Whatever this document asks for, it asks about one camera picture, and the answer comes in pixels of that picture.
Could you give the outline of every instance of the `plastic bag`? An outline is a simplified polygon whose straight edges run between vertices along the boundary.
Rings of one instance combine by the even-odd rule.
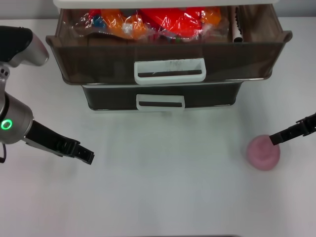
[[[141,40],[155,32],[145,26],[137,10],[90,9],[76,22],[79,36],[91,33],[113,35],[127,40]]]
[[[227,36],[229,21],[220,7],[90,9],[75,26],[80,36],[102,33],[126,40],[191,41]]]
[[[229,21],[220,7],[141,9],[141,15],[150,28],[171,39],[226,37],[229,31]]]

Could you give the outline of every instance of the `orange toy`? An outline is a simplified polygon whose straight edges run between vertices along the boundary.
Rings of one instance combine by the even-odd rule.
[[[119,9],[102,9],[101,15],[111,34],[128,39],[138,40],[144,37],[147,29],[140,15],[123,16]]]
[[[201,11],[200,21],[204,24],[217,26],[221,19],[221,9],[219,7],[206,7],[203,11]]]

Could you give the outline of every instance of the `white table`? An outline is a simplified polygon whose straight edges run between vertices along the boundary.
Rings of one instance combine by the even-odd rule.
[[[315,236],[316,135],[282,144],[272,171],[245,160],[252,138],[316,111],[316,18],[280,21],[294,36],[272,77],[245,82],[231,107],[95,114],[82,89],[62,81],[52,54],[43,67],[11,69],[8,93],[96,156],[90,166],[23,142],[8,146],[0,236]],[[28,27],[44,41],[57,20],[0,25]]]

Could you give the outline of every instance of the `green indicator light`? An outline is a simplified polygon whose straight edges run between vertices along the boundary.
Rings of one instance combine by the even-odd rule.
[[[2,123],[1,123],[1,129],[3,130],[8,130],[12,127],[12,120],[10,119],[6,119],[6,120],[3,120]]]

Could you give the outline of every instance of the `plastic drawer unit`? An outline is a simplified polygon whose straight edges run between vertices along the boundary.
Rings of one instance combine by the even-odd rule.
[[[273,0],[169,0],[163,7],[238,5],[243,42],[226,37],[137,41],[100,34],[79,37],[76,22],[90,9],[162,7],[154,0],[55,0],[60,17],[47,36],[67,84],[81,85],[93,110],[171,111],[232,105],[244,81],[268,79],[292,38]],[[221,6],[229,19],[231,6]]]

